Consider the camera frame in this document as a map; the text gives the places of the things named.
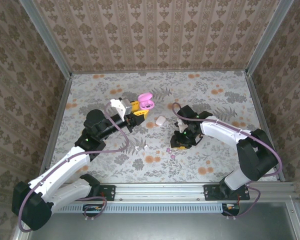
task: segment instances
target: floral mat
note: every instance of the floral mat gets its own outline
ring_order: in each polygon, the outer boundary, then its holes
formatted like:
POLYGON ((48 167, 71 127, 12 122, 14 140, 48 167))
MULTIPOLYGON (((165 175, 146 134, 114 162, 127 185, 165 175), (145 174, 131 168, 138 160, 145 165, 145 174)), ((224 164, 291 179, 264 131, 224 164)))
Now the floral mat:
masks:
MULTIPOLYGON (((173 102, 189 105, 197 113, 208 111, 222 121, 253 131, 260 126, 243 71, 74 75, 51 164, 74 146, 90 110, 103 110, 110 99, 134 101, 146 92, 153 94, 155 108, 133 133, 124 129, 129 138, 127 150, 100 154, 70 182, 85 173, 102 183, 219 182, 239 167, 237 150, 209 136, 191 149, 171 149, 170 139, 177 130, 171 107, 173 102), (160 115, 166 117, 163 126, 155 124, 160 115)), ((114 133, 105 142, 105 149, 118 149, 124 138, 114 133)))

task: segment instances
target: damask wallpaper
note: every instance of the damask wallpaper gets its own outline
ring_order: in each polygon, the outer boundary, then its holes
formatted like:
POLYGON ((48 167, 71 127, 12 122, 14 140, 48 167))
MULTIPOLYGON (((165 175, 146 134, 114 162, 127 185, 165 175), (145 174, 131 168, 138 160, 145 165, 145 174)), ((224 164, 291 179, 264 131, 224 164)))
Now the damask wallpaper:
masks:
POLYGON ((0 240, 14 185, 37 176, 65 78, 18 0, 0 0, 0 240))
POLYGON ((245 69, 279 0, 34 0, 69 68, 245 69))
POLYGON ((263 111, 300 198, 300 0, 295 0, 252 75, 263 111))

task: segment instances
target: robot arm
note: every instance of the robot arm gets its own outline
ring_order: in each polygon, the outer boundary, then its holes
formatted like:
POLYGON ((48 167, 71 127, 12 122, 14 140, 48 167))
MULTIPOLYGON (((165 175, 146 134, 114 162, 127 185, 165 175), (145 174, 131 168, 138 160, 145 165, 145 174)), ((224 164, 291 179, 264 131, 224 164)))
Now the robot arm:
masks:
MULTIPOLYGON (((117 105, 113 107, 116 107, 120 114, 112 116, 111 119, 121 129, 127 127, 132 132, 135 126, 145 120, 148 111, 137 111, 139 107, 133 109, 138 102, 130 103, 126 99, 118 101, 122 104, 114 101, 117 105)), ((71 159, 70 157, 83 152, 103 150, 106 146, 104 140, 117 131, 99 109, 90 111, 83 125, 81 136, 59 162, 28 184, 21 181, 14 187, 12 212, 17 216, 24 199, 34 190, 25 203, 21 216, 22 221, 32 230, 41 228, 51 215, 63 206, 77 199, 99 194, 100 182, 89 174, 82 175, 76 182, 60 188, 71 175, 88 165, 98 153, 80 154, 71 159)))
POLYGON ((234 126, 232 126, 233 129, 229 129, 222 124, 226 124, 225 122, 218 120, 211 113, 204 111, 197 114, 188 105, 182 107, 178 111, 178 115, 189 119, 197 118, 210 121, 181 120, 182 122, 180 122, 179 120, 175 124, 180 127, 179 131, 174 132, 170 141, 172 148, 189 149, 199 143, 196 141, 198 136, 207 135, 237 150, 240 168, 223 178, 214 194, 209 195, 210 197, 218 195, 217 199, 226 200, 233 196, 237 198, 238 191, 244 190, 245 184, 251 181, 258 181, 278 163, 275 156, 268 149, 246 135, 241 134, 244 132, 252 135, 273 148, 266 133, 261 129, 248 131, 234 126))

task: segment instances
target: pink object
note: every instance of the pink object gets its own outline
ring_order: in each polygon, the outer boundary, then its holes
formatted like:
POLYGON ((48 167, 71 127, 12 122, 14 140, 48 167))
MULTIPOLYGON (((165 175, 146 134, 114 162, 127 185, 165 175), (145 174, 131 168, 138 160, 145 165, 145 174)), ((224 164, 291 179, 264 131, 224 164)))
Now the pink object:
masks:
POLYGON ((155 107, 155 103, 151 101, 153 95, 151 92, 143 93, 138 97, 139 107, 141 110, 150 110, 155 107))

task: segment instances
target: wall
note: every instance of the wall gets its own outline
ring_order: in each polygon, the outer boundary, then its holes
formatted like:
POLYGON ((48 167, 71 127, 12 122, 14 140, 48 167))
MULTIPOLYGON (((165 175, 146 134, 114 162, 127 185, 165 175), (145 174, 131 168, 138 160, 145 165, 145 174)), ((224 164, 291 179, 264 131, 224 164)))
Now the wall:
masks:
POLYGON ((73 72, 244 69, 278 0, 34 0, 73 72))
POLYGON ((295 0, 252 75, 284 175, 300 197, 300 0, 295 0))
POLYGON ((0 240, 14 185, 38 175, 65 78, 18 0, 0 0, 0 240))

